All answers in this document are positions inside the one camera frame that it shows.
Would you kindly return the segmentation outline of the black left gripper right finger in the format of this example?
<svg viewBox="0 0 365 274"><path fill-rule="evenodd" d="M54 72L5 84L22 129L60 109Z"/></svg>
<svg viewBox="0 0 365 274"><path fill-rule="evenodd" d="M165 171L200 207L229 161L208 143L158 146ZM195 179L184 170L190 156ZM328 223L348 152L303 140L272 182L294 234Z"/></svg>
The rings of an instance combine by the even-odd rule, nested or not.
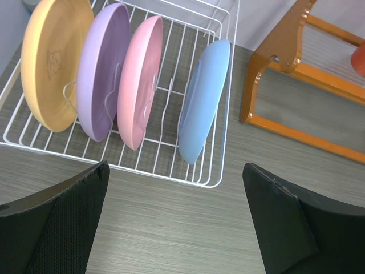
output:
<svg viewBox="0 0 365 274"><path fill-rule="evenodd" d="M242 173L266 273L364 273L364 208L246 163Z"/></svg>

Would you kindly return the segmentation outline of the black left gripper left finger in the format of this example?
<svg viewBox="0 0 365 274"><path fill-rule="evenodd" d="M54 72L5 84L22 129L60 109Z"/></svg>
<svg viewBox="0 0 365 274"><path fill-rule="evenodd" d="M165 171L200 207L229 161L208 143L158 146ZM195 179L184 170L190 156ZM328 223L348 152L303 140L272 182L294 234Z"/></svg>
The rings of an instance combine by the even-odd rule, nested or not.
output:
<svg viewBox="0 0 365 274"><path fill-rule="evenodd" d="M106 196L106 161L1 205L1 273L85 273Z"/></svg>

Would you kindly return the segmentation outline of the purple plate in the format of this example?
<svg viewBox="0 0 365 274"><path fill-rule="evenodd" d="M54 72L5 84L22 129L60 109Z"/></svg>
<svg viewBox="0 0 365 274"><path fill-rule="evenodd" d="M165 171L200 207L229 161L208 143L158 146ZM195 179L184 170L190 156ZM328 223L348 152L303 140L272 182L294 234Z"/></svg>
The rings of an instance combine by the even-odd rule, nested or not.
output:
<svg viewBox="0 0 365 274"><path fill-rule="evenodd" d="M87 33L76 79L76 110L83 131L96 142L112 128L130 40L129 12L119 2L103 8Z"/></svg>

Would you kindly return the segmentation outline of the blue plate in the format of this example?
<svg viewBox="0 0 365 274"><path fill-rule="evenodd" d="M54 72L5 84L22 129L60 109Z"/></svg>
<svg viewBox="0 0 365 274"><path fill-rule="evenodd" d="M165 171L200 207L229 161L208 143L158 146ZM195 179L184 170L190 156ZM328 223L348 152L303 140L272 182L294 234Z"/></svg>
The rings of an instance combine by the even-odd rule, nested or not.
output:
<svg viewBox="0 0 365 274"><path fill-rule="evenodd" d="M188 84L181 110L178 146L181 157L194 164L214 121L230 62L230 42L217 40L201 54Z"/></svg>

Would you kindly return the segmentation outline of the pink plate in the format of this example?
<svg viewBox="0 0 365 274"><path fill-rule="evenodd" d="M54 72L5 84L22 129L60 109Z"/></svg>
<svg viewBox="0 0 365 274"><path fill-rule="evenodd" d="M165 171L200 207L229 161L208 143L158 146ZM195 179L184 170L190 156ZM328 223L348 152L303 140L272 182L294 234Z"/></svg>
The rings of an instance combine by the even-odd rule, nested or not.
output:
<svg viewBox="0 0 365 274"><path fill-rule="evenodd" d="M125 56L117 101L117 127L127 147L141 145L151 113L160 69L163 20L144 20L136 29Z"/></svg>

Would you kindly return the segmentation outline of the yellow plate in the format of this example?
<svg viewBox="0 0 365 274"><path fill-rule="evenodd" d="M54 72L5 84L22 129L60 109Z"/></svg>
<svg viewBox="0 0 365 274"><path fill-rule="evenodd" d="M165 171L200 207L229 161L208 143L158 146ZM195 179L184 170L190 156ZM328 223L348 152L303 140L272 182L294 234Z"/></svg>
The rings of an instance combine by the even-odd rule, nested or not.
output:
<svg viewBox="0 0 365 274"><path fill-rule="evenodd" d="M54 132L75 120L80 54L94 13L89 1L40 1L26 27L21 49L21 82L36 120Z"/></svg>

